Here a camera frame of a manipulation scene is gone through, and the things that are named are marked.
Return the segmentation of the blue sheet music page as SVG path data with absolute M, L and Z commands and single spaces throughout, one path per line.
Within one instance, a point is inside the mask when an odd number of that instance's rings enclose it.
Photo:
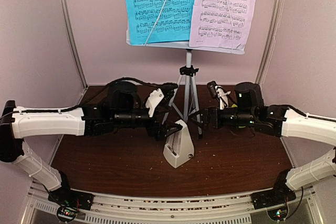
M 125 0 L 130 44 L 187 41 L 194 0 Z

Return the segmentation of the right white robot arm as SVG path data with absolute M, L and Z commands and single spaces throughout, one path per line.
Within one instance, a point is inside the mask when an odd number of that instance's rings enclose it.
M 299 137 L 335 146 L 335 119 L 304 113 L 292 105 L 266 106 L 258 84 L 242 82 L 234 87 L 236 106 L 228 107 L 229 94 L 215 81 L 207 84 L 218 106 L 201 109 L 189 115 L 189 121 L 202 129 L 212 126 L 245 126 L 276 137 Z M 253 193 L 254 209 L 286 204 L 295 200 L 303 186 L 335 175 L 335 149 L 297 168 L 279 173 L 273 188 Z

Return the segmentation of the right aluminium frame post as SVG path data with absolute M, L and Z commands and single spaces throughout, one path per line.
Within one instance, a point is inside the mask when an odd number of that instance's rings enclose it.
M 284 0 L 274 0 L 266 44 L 255 81 L 260 86 L 262 86 L 262 84 L 265 82 L 267 71 L 271 62 L 271 57 L 276 44 L 276 33 L 280 25 L 283 6 Z

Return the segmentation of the front aluminium rail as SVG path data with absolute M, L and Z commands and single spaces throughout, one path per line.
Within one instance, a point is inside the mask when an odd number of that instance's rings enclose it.
M 252 192 L 218 196 L 158 198 L 93 193 L 89 210 L 73 223 L 279 223 L 276 213 L 288 210 L 282 223 L 323 223 L 312 187 L 288 203 L 256 209 Z

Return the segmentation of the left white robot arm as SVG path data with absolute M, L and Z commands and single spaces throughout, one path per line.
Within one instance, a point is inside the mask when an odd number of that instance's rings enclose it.
M 38 180 L 51 199 L 69 207 L 78 202 L 67 175 L 47 165 L 24 138 L 39 135 L 99 136 L 119 129 L 144 128 L 150 137 L 164 140 L 182 126 L 161 123 L 158 107 L 167 108 L 177 89 L 175 83 L 148 83 L 136 78 L 113 80 L 104 87 L 108 94 L 97 104 L 61 109 L 28 109 L 8 100 L 1 116 L 1 161 L 12 163 Z

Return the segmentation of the white metronome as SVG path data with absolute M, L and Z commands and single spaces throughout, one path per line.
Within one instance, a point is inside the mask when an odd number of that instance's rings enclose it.
M 164 145 L 163 156 L 173 167 L 178 168 L 194 157 L 194 145 L 187 124 L 183 120 L 176 121 L 182 128 L 170 135 Z

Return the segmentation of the white perforated music stand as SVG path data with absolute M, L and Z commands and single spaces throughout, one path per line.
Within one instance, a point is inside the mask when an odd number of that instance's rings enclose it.
M 160 47 L 160 48 L 177 48 L 184 49 L 186 51 L 186 64 L 180 68 L 180 75 L 177 80 L 177 85 L 180 86 L 182 81 L 185 81 L 184 86 L 184 105 L 183 111 L 175 105 L 174 99 L 172 97 L 169 101 L 169 106 L 173 108 L 179 117 L 184 121 L 188 121 L 188 116 L 192 113 L 199 111 L 199 101 L 196 87 L 196 74 L 198 72 L 197 68 L 192 65 L 192 51 L 214 51 L 228 53 L 229 50 L 226 48 L 210 48 L 210 47 L 194 47 L 188 46 L 188 41 L 169 41 L 169 42 L 156 42 L 148 44 L 149 47 Z

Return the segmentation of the lilac sheet music page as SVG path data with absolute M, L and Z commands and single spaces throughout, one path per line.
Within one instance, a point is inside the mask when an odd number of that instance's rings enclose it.
M 244 54 L 256 0 L 194 0 L 189 46 Z

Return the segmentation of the left aluminium frame post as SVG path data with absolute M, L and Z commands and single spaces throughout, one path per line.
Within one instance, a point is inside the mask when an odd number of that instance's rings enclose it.
M 73 28 L 71 25 L 67 0 L 60 0 L 60 4 L 61 4 L 61 9 L 62 9 L 62 14 L 64 17 L 66 34 L 67 34 L 67 38 L 68 38 L 68 42 L 70 46 L 71 55 L 74 60 L 76 71 L 78 73 L 81 85 L 84 89 L 86 89 L 88 87 L 88 84 L 87 84 L 85 74 L 83 71 L 83 67 L 82 67 L 82 64 L 79 58 L 78 49 L 77 49 L 77 45 L 76 45 L 76 41 L 74 37 L 74 32 L 73 32 Z

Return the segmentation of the aluminium frame post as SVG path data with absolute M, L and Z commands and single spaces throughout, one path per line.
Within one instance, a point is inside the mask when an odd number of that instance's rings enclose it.
M 255 81 L 260 86 L 262 86 L 262 84 L 265 82 L 267 71 L 271 62 L 271 57 L 276 44 L 276 33 L 280 25 L 283 6 L 284 0 L 274 0 L 266 44 Z
M 83 71 L 83 67 L 82 67 L 82 64 L 79 58 L 78 49 L 77 49 L 77 45 L 76 45 L 76 41 L 74 37 L 74 32 L 73 32 L 73 28 L 71 25 L 67 0 L 60 0 L 60 4 L 61 4 L 61 9 L 62 9 L 62 14 L 64 17 L 66 34 L 67 34 L 67 38 L 68 38 L 68 42 L 70 46 L 71 55 L 74 60 L 76 71 L 78 73 L 81 85 L 84 89 L 86 89 L 88 87 L 88 84 L 87 84 L 85 74 Z

